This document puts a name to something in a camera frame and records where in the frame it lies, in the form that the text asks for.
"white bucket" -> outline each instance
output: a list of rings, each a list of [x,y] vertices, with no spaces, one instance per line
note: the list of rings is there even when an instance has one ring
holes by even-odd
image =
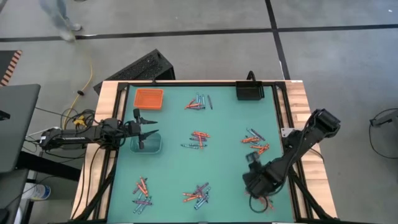
[[[46,200],[51,194],[51,188],[47,185],[26,183],[22,199]]]

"black container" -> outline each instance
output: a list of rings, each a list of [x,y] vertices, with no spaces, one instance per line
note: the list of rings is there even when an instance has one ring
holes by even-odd
[[[107,78],[108,80],[175,80],[173,65],[157,50],[153,50],[124,69]],[[94,86],[100,94],[102,82]]]
[[[264,97],[264,89],[261,81],[256,81],[253,71],[247,77],[250,81],[236,82],[236,96],[238,100],[260,100]]]

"black crate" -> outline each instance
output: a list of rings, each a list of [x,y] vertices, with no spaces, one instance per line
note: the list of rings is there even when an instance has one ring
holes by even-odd
[[[153,50],[107,80],[175,80],[173,65],[157,50]],[[102,82],[94,86],[100,94]]]

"desk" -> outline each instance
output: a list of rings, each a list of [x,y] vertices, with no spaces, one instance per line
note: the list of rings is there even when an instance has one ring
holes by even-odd
[[[199,82],[206,82],[206,83],[234,83],[235,80],[207,80],[207,81],[158,81],[158,83],[199,83]],[[278,80],[273,81],[265,81],[265,82],[280,82]],[[150,83],[150,81],[131,81],[130,83]],[[115,115],[117,112],[117,118],[122,119],[122,112],[124,109],[124,102],[126,99],[125,91],[121,91],[118,93],[118,84],[117,81],[108,81],[103,83],[103,88],[99,95],[98,106],[96,109],[96,116],[95,119],[101,120],[105,118],[110,118],[112,115]],[[284,82],[287,92],[287,97],[289,99],[290,109],[292,111],[292,118],[294,122],[294,126],[296,128],[302,128],[310,116],[310,109],[308,107],[307,96],[305,94],[304,85],[301,81],[286,81]],[[119,101],[116,101],[116,96],[119,95]],[[283,117],[283,123],[287,126],[287,112],[284,109],[284,98],[282,94],[278,94],[279,102],[281,105],[281,113]],[[89,145],[86,152],[85,164],[91,164],[93,161],[93,167],[91,171],[91,187],[89,191],[87,191],[88,186],[88,172],[89,172],[89,165],[85,166],[85,179],[83,180],[83,176],[80,176],[79,185],[76,191],[76,198],[75,203],[73,205],[73,210],[76,210],[78,205],[80,196],[81,196],[81,188],[84,186],[83,196],[80,203],[80,206],[77,208],[77,213],[75,216],[79,215],[85,205],[86,205],[86,198],[88,196],[88,200],[90,201],[94,194],[96,193],[100,178],[101,178],[101,171],[105,165],[108,166],[108,171],[110,170],[113,164],[113,157],[114,152],[111,152],[110,158],[108,161],[104,162],[105,158],[105,151],[98,151],[97,155],[93,160],[93,155],[97,149],[98,145],[92,144]],[[315,150],[320,151],[318,146],[314,147]],[[305,179],[307,181],[307,187],[309,191],[313,194],[315,199],[318,203],[325,209],[327,213],[331,216],[336,216],[333,199],[331,197],[330,188],[325,172],[325,168],[323,166],[322,160],[312,152],[308,152],[302,158],[303,163],[303,170],[305,174]],[[105,218],[106,212],[108,208],[108,195],[109,189],[105,192],[103,199],[101,201],[101,205],[97,211],[98,218]],[[300,214],[301,217],[306,217],[304,209],[304,203],[300,192],[297,192],[298,195],[298,204],[300,207]]]

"pants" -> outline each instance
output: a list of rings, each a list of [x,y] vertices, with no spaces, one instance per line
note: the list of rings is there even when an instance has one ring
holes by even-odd
[[[65,0],[39,0],[42,9],[50,16],[54,26],[60,30],[68,30],[69,18]]]

